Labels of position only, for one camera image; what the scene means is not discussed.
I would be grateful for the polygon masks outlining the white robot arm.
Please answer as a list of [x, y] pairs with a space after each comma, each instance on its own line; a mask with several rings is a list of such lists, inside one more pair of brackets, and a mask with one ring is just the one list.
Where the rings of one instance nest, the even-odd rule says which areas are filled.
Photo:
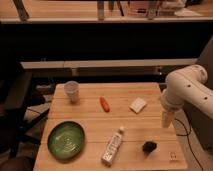
[[207, 79], [208, 73], [201, 65], [190, 65], [166, 76], [166, 88], [160, 95], [163, 128], [170, 126], [174, 113], [183, 107], [185, 101], [213, 119], [213, 90], [204, 85]]

